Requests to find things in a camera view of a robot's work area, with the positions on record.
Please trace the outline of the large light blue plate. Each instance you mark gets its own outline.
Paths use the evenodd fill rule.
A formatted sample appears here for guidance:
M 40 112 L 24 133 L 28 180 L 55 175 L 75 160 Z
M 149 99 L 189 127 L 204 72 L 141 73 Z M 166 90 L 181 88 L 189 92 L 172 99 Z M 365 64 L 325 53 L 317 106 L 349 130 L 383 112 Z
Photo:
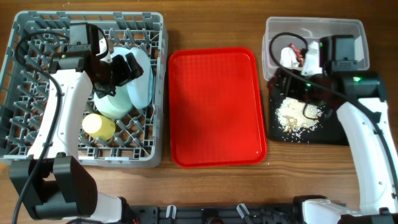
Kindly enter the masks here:
M 127 92 L 132 105 L 137 109 L 145 108 L 152 100 L 154 76 L 148 55 L 139 48 L 132 48 L 131 53 L 142 68 L 142 75 L 127 83 Z

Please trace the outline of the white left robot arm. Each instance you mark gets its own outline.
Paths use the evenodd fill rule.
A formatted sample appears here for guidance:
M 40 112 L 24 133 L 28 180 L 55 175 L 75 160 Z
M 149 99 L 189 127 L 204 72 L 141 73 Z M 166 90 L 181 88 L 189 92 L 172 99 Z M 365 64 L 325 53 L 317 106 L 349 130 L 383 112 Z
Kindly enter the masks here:
M 78 137 L 88 97 L 116 94 L 129 82 L 147 89 L 136 108 L 150 102 L 153 73 L 141 49 L 109 51 L 104 31 L 87 22 L 72 23 L 68 44 L 52 55 L 43 76 L 50 91 L 39 132 L 25 158 L 14 160 L 10 180 L 34 220 L 79 223 L 139 223 L 123 197 L 98 191 L 94 178 L 78 159 Z

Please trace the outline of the green saucer bowl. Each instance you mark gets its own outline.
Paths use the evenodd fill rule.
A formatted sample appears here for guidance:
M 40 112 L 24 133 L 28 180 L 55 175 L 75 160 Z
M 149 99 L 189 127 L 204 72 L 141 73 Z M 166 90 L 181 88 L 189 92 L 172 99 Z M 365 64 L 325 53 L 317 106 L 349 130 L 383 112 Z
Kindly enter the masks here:
M 95 93 L 93 99 L 96 109 L 112 120 L 123 118 L 133 107 L 127 86 L 117 86 L 115 96 L 99 98 Z

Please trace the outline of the red snack wrapper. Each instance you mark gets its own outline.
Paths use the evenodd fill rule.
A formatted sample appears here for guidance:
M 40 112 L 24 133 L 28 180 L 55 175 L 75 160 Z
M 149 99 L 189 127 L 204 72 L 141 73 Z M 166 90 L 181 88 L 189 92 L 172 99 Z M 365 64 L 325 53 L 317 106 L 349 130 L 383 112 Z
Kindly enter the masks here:
M 296 59 L 297 59 L 299 65 L 300 65 L 300 67 L 304 66 L 305 59 L 304 59 L 304 56 L 301 53 L 301 50 L 296 48 L 296 46 L 293 43 L 290 43 L 289 47 L 294 51 L 294 54 L 296 56 Z

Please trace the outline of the small light blue bowl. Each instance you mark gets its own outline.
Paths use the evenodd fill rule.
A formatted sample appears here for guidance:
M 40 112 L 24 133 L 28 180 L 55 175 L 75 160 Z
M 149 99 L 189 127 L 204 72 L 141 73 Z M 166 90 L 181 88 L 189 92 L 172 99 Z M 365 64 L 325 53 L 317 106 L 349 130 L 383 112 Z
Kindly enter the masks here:
M 128 62 L 130 59 L 133 58 L 133 53 L 124 47 L 115 47 L 113 49 L 113 53 L 111 54 L 112 62 L 116 61 L 125 61 Z

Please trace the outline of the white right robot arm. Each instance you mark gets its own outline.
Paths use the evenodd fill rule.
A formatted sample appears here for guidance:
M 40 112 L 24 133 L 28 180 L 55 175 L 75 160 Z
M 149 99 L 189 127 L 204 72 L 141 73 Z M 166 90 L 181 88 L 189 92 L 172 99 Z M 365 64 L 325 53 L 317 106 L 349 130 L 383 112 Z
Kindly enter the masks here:
M 294 198 L 300 223 L 397 223 L 397 150 L 392 138 L 387 96 L 377 72 L 360 70 L 354 37 L 332 35 L 317 42 L 321 72 L 307 75 L 283 66 L 271 88 L 308 104 L 330 103 L 347 137 L 360 190 L 359 210 L 321 195 Z

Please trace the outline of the rice food scraps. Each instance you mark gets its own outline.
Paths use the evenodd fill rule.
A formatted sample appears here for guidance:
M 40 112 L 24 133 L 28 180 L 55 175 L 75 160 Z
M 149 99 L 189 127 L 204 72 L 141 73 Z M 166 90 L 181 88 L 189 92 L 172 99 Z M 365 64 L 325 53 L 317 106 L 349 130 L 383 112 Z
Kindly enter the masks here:
M 314 131 L 323 115 L 321 108 L 306 104 L 293 98 L 285 98 L 275 114 L 280 129 L 294 138 L 301 138 L 302 133 Z

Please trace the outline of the yellow plastic cup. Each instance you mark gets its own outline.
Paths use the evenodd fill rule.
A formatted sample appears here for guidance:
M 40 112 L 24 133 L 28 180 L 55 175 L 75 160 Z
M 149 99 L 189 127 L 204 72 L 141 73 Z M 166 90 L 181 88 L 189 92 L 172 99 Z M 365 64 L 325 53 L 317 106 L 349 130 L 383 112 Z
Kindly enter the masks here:
M 109 140 L 116 131 L 115 123 L 109 118 L 100 114 L 89 114 L 83 118 L 82 128 L 92 138 Z

